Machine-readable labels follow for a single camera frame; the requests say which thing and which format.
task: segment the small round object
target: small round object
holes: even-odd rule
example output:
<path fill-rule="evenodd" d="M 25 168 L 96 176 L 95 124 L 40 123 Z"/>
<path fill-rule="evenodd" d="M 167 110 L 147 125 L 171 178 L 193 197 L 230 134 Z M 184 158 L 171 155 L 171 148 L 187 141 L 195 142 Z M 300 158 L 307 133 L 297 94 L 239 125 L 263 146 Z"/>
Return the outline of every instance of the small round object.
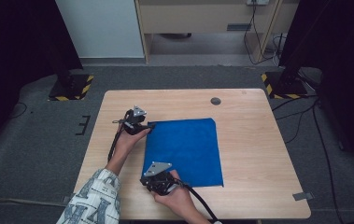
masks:
<path fill-rule="evenodd" d="M 213 104 L 213 105 L 220 105 L 220 103 L 221 103 L 221 100 L 218 97 L 213 97 L 211 99 L 211 104 Z"/>

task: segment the printed shirt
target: printed shirt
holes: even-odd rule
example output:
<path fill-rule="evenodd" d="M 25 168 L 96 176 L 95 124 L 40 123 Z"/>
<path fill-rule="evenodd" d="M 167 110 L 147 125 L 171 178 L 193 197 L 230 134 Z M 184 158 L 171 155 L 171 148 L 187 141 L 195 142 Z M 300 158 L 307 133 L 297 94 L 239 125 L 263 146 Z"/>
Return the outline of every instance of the printed shirt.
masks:
<path fill-rule="evenodd" d="M 57 224 L 119 223 L 119 189 L 119 178 L 113 172 L 98 170 L 71 199 Z"/>

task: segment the person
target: person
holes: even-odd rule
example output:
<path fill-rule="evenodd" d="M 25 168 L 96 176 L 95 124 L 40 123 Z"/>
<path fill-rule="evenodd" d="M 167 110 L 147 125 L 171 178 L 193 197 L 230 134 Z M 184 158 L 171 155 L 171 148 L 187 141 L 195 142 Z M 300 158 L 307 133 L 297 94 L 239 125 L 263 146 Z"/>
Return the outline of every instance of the person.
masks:
<path fill-rule="evenodd" d="M 115 146 L 112 158 L 104 169 L 100 169 L 86 182 L 70 200 L 57 224 L 69 223 L 119 223 L 120 198 L 118 175 L 135 143 L 149 132 L 146 129 L 135 135 L 123 131 Z M 171 171 L 179 179 L 177 171 Z M 154 201 L 171 209 L 177 216 L 191 224 L 204 224 L 209 221 L 195 207 L 187 189 L 176 187 L 168 195 L 161 196 L 151 192 Z"/>

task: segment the wall outlet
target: wall outlet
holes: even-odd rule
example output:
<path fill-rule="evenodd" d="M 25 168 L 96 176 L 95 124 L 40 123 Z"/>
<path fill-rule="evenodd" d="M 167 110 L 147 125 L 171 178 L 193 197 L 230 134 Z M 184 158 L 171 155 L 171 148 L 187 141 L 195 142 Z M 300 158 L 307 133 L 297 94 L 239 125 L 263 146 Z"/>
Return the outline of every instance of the wall outlet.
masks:
<path fill-rule="evenodd" d="M 254 4 L 256 6 L 266 6 L 269 5 L 270 0 L 247 0 L 247 5 L 253 6 Z"/>

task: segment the yellow and black tape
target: yellow and black tape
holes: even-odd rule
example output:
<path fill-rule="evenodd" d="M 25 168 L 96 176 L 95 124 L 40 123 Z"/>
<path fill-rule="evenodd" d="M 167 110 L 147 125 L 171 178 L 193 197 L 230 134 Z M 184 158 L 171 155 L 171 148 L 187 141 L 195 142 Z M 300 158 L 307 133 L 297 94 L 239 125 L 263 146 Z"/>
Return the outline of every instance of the yellow and black tape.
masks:
<path fill-rule="evenodd" d="M 52 96 L 49 97 L 50 101 L 69 101 L 69 100 L 82 100 L 86 94 L 87 91 L 89 91 L 89 88 L 92 84 L 92 79 L 94 78 L 94 76 L 88 76 L 86 83 L 83 87 L 83 89 L 81 90 L 81 93 L 79 95 L 75 95 L 75 96 L 65 96 L 65 95 L 58 95 L 58 96 Z"/>
<path fill-rule="evenodd" d="M 266 74 L 262 74 L 262 81 L 270 99 L 297 99 L 307 96 L 306 94 L 275 94 L 273 93 L 272 85 L 270 84 Z"/>

